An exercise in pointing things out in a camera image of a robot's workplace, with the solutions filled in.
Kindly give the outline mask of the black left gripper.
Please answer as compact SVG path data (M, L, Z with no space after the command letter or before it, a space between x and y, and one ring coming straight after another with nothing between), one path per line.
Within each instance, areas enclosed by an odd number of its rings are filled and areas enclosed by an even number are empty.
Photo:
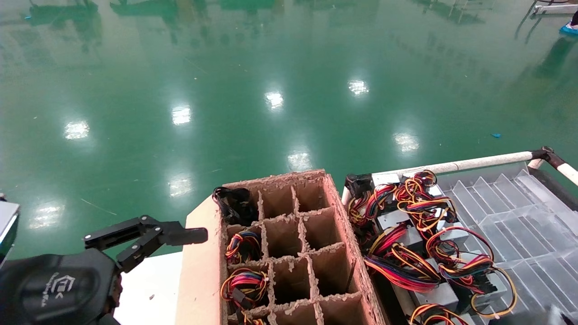
M205 227L185 228L142 215L85 235L86 251L6 261L1 267L3 325L117 325L121 272L130 272L163 245L208 240ZM116 262L104 253L133 241Z

